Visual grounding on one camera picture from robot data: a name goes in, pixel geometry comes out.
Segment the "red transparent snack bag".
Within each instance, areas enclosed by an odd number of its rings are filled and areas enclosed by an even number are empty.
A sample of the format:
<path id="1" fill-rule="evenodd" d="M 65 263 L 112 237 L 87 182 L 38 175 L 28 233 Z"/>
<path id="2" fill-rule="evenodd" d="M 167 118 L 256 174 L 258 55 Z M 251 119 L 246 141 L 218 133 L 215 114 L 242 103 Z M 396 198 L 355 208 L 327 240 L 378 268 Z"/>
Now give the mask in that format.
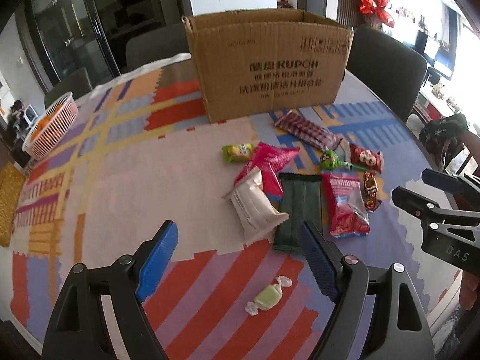
<path id="1" fill-rule="evenodd" d="M 370 232 L 368 213 L 358 175 L 323 172 L 322 186 L 329 210 L 329 234 L 335 238 L 367 236 Z"/>

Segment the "light green candy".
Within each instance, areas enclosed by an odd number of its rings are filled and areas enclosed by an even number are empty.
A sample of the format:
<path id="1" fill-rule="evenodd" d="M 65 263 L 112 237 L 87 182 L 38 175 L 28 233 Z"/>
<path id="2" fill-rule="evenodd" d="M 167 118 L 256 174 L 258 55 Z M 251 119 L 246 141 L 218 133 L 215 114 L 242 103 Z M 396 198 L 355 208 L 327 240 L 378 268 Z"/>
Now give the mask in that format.
<path id="1" fill-rule="evenodd" d="M 276 306 L 283 297 L 283 289 L 292 286 L 293 282 L 290 278 L 279 275 L 275 278 L 275 283 L 270 283 L 262 291 L 260 291 L 253 301 L 245 306 L 245 311 L 250 316 L 255 316 L 259 311 L 268 311 Z"/>

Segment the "dark green snack packet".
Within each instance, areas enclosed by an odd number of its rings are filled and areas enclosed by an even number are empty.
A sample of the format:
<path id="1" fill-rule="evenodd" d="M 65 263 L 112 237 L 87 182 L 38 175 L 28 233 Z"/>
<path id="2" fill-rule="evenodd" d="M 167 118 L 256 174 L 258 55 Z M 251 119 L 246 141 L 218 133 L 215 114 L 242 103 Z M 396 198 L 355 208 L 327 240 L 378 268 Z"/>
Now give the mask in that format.
<path id="1" fill-rule="evenodd" d="M 282 172 L 278 176 L 283 188 L 279 211 L 289 215 L 275 231 L 272 248 L 279 252 L 301 254 L 298 230 L 304 221 L 322 228 L 321 175 Z"/>

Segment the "white beige snack packet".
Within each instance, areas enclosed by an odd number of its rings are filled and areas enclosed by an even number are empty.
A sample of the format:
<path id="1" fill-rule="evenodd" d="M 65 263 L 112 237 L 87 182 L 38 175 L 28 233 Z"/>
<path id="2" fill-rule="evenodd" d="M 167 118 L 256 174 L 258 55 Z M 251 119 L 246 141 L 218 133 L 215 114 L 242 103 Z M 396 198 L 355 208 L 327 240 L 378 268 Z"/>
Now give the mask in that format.
<path id="1" fill-rule="evenodd" d="M 290 216 L 278 211 L 263 191 L 261 170 L 255 166 L 223 197 L 230 200 L 244 231 L 245 245 L 264 239 Z"/>

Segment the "small brown candy packet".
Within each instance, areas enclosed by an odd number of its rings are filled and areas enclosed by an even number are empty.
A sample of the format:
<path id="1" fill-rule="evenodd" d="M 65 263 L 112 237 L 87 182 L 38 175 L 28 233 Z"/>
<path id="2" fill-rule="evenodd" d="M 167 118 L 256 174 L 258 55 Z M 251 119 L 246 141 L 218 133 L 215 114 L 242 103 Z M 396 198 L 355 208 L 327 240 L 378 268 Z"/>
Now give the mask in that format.
<path id="1" fill-rule="evenodd" d="M 364 183 L 364 206 L 367 211 L 376 211 L 382 201 L 378 197 L 378 187 L 375 175 L 371 172 L 365 172 Z"/>

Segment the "red cartoon snack packet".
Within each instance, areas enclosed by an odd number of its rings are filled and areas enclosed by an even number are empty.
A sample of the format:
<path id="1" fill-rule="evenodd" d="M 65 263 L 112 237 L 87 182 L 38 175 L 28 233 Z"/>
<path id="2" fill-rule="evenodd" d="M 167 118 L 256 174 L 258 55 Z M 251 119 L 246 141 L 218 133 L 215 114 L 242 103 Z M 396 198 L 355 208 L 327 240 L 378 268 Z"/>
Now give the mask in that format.
<path id="1" fill-rule="evenodd" d="M 350 143 L 348 147 L 348 161 L 353 165 L 364 167 L 371 172 L 382 173 L 384 170 L 383 153 L 374 152 L 362 146 Z"/>

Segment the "green lollipop among snacks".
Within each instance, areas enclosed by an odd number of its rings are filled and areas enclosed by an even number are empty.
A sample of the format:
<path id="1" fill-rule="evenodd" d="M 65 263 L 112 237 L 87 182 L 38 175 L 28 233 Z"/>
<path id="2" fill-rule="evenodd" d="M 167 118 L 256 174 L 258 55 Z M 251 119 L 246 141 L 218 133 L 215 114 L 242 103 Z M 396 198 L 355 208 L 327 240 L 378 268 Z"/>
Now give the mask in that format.
<path id="1" fill-rule="evenodd" d="M 368 168 L 358 166 L 349 162 L 340 160 L 335 151 L 325 150 L 320 158 L 320 168 L 326 171 L 332 171 L 337 168 L 346 168 L 355 171 L 367 172 Z"/>

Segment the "pink snack packet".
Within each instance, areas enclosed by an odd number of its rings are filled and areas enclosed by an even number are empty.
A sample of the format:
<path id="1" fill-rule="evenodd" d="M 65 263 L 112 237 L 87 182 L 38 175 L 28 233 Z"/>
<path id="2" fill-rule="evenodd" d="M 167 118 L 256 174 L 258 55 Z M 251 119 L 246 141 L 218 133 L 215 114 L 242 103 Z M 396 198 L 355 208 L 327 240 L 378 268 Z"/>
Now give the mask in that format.
<path id="1" fill-rule="evenodd" d="M 283 197 L 283 189 L 278 179 L 278 172 L 295 159 L 299 152 L 300 148 L 279 148 L 260 142 L 233 184 L 238 184 L 255 167 L 258 167 L 262 174 L 264 193 L 268 198 L 280 201 Z"/>

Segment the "maroon striped snack packet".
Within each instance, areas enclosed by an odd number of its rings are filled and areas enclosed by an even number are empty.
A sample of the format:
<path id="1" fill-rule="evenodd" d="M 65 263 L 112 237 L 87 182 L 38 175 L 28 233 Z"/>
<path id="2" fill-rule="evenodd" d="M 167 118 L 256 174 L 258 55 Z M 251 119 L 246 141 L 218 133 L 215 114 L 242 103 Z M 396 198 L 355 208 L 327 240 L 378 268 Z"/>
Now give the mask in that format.
<path id="1" fill-rule="evenodd" d="M 274 122 L 274 126 L 320 151 L 336 150 L 343 139 L 341 135 L 314 124 L 292 110 L 280 116 Z"/>

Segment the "small yellow-green candy packet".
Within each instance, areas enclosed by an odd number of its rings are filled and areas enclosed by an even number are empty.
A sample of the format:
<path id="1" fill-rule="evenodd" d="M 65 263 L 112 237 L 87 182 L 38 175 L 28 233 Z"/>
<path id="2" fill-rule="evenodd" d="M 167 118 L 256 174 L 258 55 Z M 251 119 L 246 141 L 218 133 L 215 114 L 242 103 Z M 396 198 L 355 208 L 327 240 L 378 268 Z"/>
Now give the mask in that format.
<path id="1" fill-rule="evenodd" d="M 225 145 L 221 148 L 224 161 L 231 163 L 247 162 L 255 150 L 255 145 L 251 143 Z"/>

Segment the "green floral cloth bag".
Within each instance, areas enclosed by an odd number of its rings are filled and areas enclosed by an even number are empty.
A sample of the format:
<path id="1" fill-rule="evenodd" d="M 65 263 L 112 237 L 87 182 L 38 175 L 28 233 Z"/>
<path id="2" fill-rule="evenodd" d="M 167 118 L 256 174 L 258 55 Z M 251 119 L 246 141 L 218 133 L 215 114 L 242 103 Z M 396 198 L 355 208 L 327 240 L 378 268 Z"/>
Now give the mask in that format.
<path id="1" fill-rule="evenodd" d="M 444 144 L 449 141 L 446 159 L 456 157 L 464 149 L 460 137 L 468 130 L 468 123 L 462 113 L 437 120 L 431 120 L 420 131 L 419 139 L 431 155 L 441 155 Z"/>

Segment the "colourful patterned table mat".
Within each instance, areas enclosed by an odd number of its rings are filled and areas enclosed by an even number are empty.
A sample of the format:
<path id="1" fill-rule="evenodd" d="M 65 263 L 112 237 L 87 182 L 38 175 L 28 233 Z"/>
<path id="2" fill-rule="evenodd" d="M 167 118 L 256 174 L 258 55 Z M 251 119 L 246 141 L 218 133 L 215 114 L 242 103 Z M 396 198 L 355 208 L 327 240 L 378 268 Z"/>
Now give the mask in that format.
<path id="1" fill-rule="evenodd" d="M 162 222 L 179 229 L 172 262 L 145 313 L 171 359 L 306 359 L 332 304 L 299 257 L 270 240 L 245 245 L 222 197 L 240 164 L 221 148 L 263 141 L 300 148 L 291 172 L 317 173 L 319 153 L 276 129 L 275 113 L 210 124 L 191 61 L 154 65 L 99 86 L 74 125 L 36 164 L 2 251 L 1 306 L 40 347 L 75 263 L 101 267 L 131 254 Z M 272 309 L 248 302 L 275 278 L 293 282 Z"/>

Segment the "dark chair right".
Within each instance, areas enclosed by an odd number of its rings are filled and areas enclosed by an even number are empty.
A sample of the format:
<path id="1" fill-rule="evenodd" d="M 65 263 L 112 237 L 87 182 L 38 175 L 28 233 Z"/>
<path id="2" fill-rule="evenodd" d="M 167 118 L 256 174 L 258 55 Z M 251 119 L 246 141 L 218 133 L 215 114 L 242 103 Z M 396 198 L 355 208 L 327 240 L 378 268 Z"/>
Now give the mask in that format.
<path id="1" fill-rule="evenodd" d="M 425 78 L 427 62 L 393 37 L 360 26 L 354 32 L 346 69 L 405 122 Z"/>

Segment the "white basket with oranges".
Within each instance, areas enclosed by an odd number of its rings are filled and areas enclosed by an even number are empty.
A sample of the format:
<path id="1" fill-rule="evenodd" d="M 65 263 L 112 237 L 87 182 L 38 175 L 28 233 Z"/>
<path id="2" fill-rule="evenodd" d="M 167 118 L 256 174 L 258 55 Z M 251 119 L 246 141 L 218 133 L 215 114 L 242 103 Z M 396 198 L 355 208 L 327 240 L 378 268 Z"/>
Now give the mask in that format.
<path id="1" fill-rule="evenodd" d="M 72 92 L 55 100 L 30 128 L 22 150 L 31 158 L 43 160 L 64 138 L 78 115 Z"/>

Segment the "dark chair far left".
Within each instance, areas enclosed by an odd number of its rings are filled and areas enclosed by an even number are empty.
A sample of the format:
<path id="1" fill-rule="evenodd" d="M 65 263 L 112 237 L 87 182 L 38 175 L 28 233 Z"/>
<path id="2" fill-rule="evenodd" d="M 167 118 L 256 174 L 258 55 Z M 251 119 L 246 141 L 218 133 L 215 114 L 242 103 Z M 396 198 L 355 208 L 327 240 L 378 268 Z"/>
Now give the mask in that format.
<path id="1" fill-rule="evenodd" d="M 61 95 L 66 92 L 72 92 L 73 98 L 78 100 L 85 94 L 93 90 L 88 72 L 85 67 L 80 67 L 72 74 L 65 77 L 58 82 L 49 93 L 45 96 L 44 105 L 47 109 L 51 106 Z"/>

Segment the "red balloon decoration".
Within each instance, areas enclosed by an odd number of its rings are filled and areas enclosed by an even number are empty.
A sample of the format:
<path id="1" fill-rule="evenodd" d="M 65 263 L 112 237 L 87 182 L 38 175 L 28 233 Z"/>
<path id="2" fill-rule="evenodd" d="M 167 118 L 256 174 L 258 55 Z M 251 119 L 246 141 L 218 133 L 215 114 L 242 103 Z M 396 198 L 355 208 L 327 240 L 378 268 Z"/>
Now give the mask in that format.
<path id="1" fill-rule="evenodd" d="M 383 24 L 389 28 L 395 27 L 395 21 L 386 11 L 390 0 L 360 0 L 359 11 L 365 23 L 374 29 L 380 29 Z"/>

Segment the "brown cardboard box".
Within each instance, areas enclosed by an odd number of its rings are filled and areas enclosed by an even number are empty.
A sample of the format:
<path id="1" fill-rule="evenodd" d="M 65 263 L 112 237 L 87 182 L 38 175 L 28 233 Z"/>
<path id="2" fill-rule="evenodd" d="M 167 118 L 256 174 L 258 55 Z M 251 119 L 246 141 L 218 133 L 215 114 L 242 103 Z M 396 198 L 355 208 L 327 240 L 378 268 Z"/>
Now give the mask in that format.
<path id="1" fill-rule="evenodd" d="M 305 10 L 182 19 L 210 122 L 335 101 L 354 33 Z"/>

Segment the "dark chair behind box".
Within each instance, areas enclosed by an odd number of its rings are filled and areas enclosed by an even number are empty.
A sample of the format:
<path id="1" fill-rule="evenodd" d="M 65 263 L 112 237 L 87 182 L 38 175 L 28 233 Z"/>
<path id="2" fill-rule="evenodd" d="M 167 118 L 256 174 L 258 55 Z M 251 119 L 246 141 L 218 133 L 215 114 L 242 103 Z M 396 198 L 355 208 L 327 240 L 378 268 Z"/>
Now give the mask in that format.
<path id="1" fill-rule="evenodd" d="M 127 42 L 125 52 L 128 72 L 144 64 L 189 53 L 184 24 L 171 24 L 133 37 Z"/>

